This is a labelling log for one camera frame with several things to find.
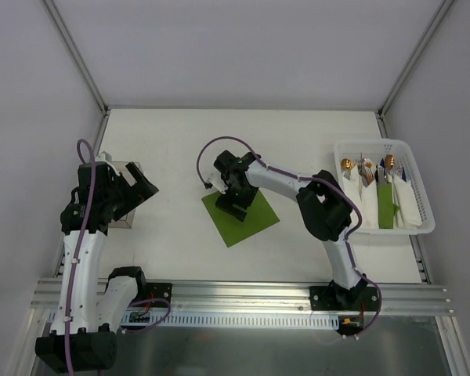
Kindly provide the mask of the green paper napkin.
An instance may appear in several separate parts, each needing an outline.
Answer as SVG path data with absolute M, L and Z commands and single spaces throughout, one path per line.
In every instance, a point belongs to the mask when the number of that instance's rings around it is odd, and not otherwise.
M 203 197 L 201 201 L 228 248 L 280 221 L 261 192 L 256 194 L 253 204 L 246 211 L 247 215 L 243 222 L 215 206 L 215 202 L 220 196 L 219 192 L 211 193 Z

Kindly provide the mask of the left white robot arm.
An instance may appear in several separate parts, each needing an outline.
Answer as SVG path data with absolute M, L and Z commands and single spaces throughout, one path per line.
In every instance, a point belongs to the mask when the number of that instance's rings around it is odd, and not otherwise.
M 125 166 L 128 183 L 102 152 L 95 164 L 78 167 L 78 186 L 60 215 L 64 271 L 56 317 L 49 333 L 37 338 L 35 353 L 57 374 L 112 368 L 117 332 L 129 305 L 144 303 L 146 278 L 138 266 L 123 266 L 108 277 L 97 297 L 98 267 L 109 226 L 158 192 L 133 162 Z

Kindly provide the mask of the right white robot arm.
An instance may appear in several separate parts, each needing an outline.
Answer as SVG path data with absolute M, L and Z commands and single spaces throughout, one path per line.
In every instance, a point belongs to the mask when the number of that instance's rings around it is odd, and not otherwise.
M 363 300 L 367 282 L 356 270 L 353 251 L 346 242 L 352 224 L 353 203 L 344 195 L 334 176 L 325 170 L 311 177 L 263 164 L 251 152 L 237 157 L 223 151 L 214 162 L 220 174 L 215 206 L 243 222 L 259 189 L 294 201 L 305 228 L 321 240 L 333 271 L 330 299 L 343 309 L 354 309 Z

